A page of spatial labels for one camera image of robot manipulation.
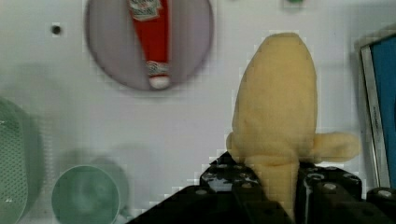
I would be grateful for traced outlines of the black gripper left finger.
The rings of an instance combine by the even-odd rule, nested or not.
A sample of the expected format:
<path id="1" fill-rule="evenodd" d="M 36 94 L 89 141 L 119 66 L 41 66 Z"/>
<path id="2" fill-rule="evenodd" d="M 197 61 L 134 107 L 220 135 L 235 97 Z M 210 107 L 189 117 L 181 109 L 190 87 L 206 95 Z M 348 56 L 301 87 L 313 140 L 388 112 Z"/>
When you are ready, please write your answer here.
<path id="1" fill-rule="evenodd" d="M 197 185 L 179 190 L 127 224 L 293 224 L 269 200 L 254 172 L 227 152 L 212 161 Z"/>

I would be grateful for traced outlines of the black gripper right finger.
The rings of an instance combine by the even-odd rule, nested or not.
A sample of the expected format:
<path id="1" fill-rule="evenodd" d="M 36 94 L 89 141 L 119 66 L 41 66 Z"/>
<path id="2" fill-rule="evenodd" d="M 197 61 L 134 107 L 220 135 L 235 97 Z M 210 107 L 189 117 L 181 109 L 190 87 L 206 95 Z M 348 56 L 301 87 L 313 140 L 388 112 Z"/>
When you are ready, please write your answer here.
<path id="1" fill-rule="evenodd" d="M 395 224 L 395 189 L 363 193 L 352 173 L 301 163 L 294 211 L 296 224 Z"/>

